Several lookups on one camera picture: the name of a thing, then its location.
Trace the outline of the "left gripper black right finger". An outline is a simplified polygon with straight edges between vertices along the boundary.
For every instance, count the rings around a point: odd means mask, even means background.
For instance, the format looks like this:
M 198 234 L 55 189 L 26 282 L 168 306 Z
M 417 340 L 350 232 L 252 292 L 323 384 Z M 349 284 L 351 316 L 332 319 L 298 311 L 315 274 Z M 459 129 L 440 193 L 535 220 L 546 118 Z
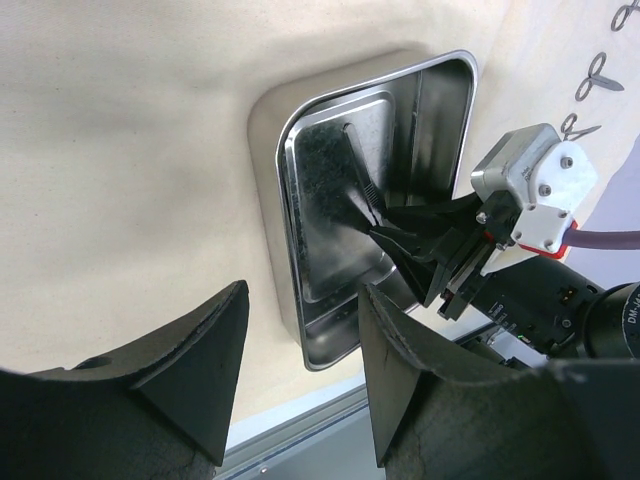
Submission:
M 442 337 L 373 286 L 358 320 L 377 464 L 390 479 L 635 479 L 639 364 L 516 370 Z

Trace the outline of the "steel surgical scissors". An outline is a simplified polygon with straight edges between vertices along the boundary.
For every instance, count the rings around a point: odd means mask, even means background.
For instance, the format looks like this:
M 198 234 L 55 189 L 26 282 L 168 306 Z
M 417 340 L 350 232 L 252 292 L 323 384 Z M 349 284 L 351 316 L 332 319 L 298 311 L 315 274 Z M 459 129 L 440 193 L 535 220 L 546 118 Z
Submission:
M 578 141 L 579 139 L 591 135 L 602 128 L 601 125 L 580 127 L 579 117 L 576 113 L 570 113 L 562 122 L 560 132 L 564 141 Z

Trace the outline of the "steel instrument tray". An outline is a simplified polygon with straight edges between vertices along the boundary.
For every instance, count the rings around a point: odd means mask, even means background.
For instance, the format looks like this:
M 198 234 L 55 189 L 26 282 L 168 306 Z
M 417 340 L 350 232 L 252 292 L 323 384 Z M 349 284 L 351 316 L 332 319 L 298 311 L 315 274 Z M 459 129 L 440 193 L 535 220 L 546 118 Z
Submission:
M 309 371 L 359 345 L 357 302 L 378 286 L 400 308 L 416 300 L 368 236 L 367 209 L 342 127 L 358 132 L 386 208 L 449 200 L 478 84 L 458 49 L 385 52 L 267 90 L 247 136 L 282 322 Z

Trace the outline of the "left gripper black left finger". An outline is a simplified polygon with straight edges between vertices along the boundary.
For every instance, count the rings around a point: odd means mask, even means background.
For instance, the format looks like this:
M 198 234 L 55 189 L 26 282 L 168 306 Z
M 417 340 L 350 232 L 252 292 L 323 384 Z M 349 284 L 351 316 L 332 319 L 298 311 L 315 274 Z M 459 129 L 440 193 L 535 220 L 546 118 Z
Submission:
M 74 368 L 1 374 L 5 479 L 211 479 L 248 328 L 239 280 Z

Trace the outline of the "aluminium front rail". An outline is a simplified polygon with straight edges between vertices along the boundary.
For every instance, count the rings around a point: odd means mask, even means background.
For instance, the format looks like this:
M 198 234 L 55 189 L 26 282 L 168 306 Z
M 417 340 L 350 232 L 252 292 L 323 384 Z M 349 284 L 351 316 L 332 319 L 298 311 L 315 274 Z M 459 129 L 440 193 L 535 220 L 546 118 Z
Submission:
M 362 371 L 233 424 L 216 479 L 384 479 Z

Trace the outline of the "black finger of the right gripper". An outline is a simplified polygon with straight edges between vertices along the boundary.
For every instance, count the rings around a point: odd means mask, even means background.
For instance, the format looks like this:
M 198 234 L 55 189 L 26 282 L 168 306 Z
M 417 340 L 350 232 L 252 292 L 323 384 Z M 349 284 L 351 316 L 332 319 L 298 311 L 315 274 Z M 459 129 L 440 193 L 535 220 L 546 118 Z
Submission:
M 391 227 L 371 227 L 369 236 L 391 258 L 417 302 L 429 307 L 449 276 L 435 238 Z
M 404 231 L 413 233 L 444 233 L 451 227 L 473 228 L 482 201 L 477 194 L 441 203 L 390 207 L 385 219 Z

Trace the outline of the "steel scalpel handle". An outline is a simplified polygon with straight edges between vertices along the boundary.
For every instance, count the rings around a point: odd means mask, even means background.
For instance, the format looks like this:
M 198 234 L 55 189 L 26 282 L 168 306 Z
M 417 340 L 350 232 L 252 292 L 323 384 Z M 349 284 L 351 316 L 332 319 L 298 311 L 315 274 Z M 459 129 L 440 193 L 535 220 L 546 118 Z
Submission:
M 342 133 L 348 143 L 349 150 L 351 152 L 352 164 L 354 166 L 367 209 L 372 216 L 373 224 L 382 225 L 383 214 L 386 211 L 386 203 L 369 173 L 357 129 L 352 123 L 345 123 L 342 127 Z

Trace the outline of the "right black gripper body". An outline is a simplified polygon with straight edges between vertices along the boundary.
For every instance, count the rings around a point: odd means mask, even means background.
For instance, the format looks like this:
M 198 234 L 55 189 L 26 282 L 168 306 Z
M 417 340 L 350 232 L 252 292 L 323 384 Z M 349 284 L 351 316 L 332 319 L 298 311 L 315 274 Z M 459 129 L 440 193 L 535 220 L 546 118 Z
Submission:
M 507 238 L 507 228 L 515 224 L 516 213 L 514 198 L 508 192 L 495 192 L 482 201 L 473 228 L 428 233 L 438 241 L 449 276 L 439 312 L 456 320 L 473 307 L 540 354 L 578 357 L 586 350 L 587 313 L 601 288 L 563 263 L 540 255 L 485 276 L 480 272 L 490 254 L 514 244 Z

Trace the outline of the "beige cloth wrap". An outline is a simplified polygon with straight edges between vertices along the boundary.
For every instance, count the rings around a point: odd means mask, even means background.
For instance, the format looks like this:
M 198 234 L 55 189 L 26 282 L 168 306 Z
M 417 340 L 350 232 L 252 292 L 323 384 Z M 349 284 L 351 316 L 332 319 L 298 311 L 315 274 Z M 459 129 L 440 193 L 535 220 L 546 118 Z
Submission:
M 537 122 L 583 141 L 607 183 L 639 134 L 639 16 L 617 1 L 5 1 L 1 365 L 73 367 L 243 279 L 233 417 L 348 379 L 305 369 L 279 315 L 246 125 L 280 82 L 386 49 L 454 49 L 480 82 L 462 168 Z M 574 94 L 599 53 L 622 92 Z

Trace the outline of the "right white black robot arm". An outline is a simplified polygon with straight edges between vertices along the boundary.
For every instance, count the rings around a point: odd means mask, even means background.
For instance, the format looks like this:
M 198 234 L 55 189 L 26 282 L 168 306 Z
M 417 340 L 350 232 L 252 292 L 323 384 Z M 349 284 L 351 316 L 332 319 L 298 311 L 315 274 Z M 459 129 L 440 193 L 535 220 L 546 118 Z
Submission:
M 394 262 L 417 302 L 443 301 L 456 320 L 473 307 L 551 358 L 636 358 L 639 286 L 604 290 L 549 256 L 483 273 L 492 254 L 514 251 L 521 207 L 507 191 L 472 193 L 441 204 L 393 207 L 370 237 Z

